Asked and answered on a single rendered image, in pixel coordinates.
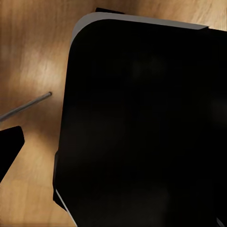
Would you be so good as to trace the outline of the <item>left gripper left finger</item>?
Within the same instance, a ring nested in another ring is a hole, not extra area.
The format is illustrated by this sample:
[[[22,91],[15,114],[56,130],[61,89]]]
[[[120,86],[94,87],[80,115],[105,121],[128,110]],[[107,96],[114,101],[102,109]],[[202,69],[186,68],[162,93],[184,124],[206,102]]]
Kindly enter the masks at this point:
[[[0,131],[0,183],[25,143],[20,126]]]

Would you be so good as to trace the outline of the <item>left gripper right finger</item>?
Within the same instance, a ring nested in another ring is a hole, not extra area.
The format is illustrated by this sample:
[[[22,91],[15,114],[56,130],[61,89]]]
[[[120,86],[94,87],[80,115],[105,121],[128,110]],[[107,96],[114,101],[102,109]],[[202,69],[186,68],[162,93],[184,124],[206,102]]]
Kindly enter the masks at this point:
[[[212,143],[227,164],[227,128],[216,126]]]

